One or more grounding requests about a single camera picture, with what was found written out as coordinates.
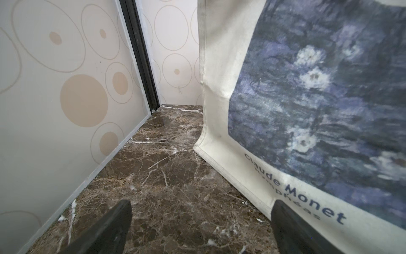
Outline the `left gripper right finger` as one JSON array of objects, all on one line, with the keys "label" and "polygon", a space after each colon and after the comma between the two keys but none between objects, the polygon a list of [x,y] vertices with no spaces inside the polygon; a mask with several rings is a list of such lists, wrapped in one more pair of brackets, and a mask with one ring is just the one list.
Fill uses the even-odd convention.
[{"label": "left gripper right finger", "polygon": [[271,227],[281,254],[342,253],[280,200],[273,206]]}]

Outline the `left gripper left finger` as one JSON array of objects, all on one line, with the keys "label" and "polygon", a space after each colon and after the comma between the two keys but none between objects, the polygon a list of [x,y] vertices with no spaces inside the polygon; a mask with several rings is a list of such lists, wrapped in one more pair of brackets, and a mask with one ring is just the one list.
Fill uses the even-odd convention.
[{"label": "left gripper left finger", "polygon": [[131,221],[131,202],[121,200],[60,253],[122,254]]}]

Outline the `cream canvas tote bag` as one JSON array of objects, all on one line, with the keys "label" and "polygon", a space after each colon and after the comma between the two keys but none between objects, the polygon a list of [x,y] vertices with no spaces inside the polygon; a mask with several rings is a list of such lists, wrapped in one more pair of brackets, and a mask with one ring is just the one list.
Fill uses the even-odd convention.
[{"label": "cream canvas tote bag", "polygon": [[199,1],[195,151],[271,222],[406,251],[405,1]]}]

